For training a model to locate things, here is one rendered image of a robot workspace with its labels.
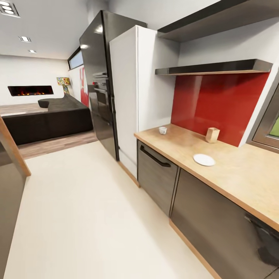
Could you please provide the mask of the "saucer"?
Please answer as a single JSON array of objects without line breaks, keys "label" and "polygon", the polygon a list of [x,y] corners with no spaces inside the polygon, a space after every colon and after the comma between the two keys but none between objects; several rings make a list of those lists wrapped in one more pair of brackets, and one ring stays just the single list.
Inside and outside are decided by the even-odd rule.
[{"label": "saucer", "polygon": [[212,159],[210,156],[207,155],[198,154],[198,155],[194,155],[193,158],[196,162],[198,162],[201,165],[211,166],[215,164],[214,159]]}]

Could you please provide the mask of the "coffee cup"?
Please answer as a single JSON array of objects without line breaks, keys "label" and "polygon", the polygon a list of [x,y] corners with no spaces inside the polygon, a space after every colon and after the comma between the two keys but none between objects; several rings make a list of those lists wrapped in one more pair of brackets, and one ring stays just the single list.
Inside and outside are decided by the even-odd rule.
[{"label": "coffee cup", "polygon": [[166,131],[167,131],[167,128],[166,128],[166,127],[163,127],[163,126],[160,126],[160,127],[159,127],[159,132],[160,132],[160,134],[166,134]]}]

